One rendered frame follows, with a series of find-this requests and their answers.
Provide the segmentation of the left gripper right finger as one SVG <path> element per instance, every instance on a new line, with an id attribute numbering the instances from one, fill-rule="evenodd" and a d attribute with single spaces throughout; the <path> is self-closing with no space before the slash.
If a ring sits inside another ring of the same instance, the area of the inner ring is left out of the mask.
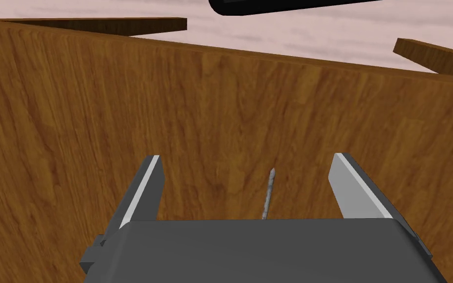
<path id="1" fill-rule="evenodd" d="M 391 218 L 418 235 L 349 153 L 335 153 L 328 180 L 344 218 Z"/>

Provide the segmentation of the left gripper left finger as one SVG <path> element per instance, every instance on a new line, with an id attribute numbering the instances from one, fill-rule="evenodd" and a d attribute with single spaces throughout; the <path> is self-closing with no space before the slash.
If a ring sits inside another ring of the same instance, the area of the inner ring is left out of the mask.
<path id="1" fill-rule="evenodd" d="M 130 221 L 156 220 L 164 183 L 165 175 L 160 156 L 146 156 L 110 220 L 103 238 L 109 239 Z"/>

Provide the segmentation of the silver cutlery piece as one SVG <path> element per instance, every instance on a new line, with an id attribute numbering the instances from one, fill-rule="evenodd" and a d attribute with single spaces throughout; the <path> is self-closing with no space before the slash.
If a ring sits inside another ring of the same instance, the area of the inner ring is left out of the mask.
<path id="1" fill-rule="evenodd" d="M 264 202 L 264 206 L 263 206 L 263 213 L 262 213 L 263 220 L 266 220 L 268 218 L 275 176 L 276 176 L 276 170 L 275 170 L 275 168 L 272 168 L 269 173 L 266 197 L 265 197 L 265 202 Z"/>

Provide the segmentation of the brown wooden table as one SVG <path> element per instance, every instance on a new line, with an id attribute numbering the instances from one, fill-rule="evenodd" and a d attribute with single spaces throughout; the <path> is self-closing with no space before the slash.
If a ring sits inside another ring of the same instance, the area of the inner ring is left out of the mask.
<path id="1" fill-rule="evenodd" d="M 453 283 L 453 76 L 0 21 L 0 283 L 81 283 L 140 163 L 160 220 L 340 215 L 360 164 Z"/>

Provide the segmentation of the brown wooden board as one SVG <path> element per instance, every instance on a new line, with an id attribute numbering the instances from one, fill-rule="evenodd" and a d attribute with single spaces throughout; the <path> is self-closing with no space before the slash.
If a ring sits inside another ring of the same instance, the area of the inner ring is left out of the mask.
<path id="1" fill-rule="evenodd" d="M 435 73 L 453 76 L 453 49 L 399 38 L 393 52 Z"/>
<path id="2" fill-rule="evenodd" d="M 22 18 L 0 19 L 3 22 L 40 27 L 70 29 L 119 36 L 138 36 L 187 29 L 188 19 L 159 18 Z"/>

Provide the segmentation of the black flat rounded object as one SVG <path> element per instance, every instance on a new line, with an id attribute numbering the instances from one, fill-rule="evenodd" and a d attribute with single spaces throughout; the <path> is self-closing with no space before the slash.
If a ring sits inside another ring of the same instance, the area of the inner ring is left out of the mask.
<path id="1" fill-rule="evenodd" d="M 381 0 L 208 0 L 213 11 L 223 16 L 246 16 L 374 1 Z"/>

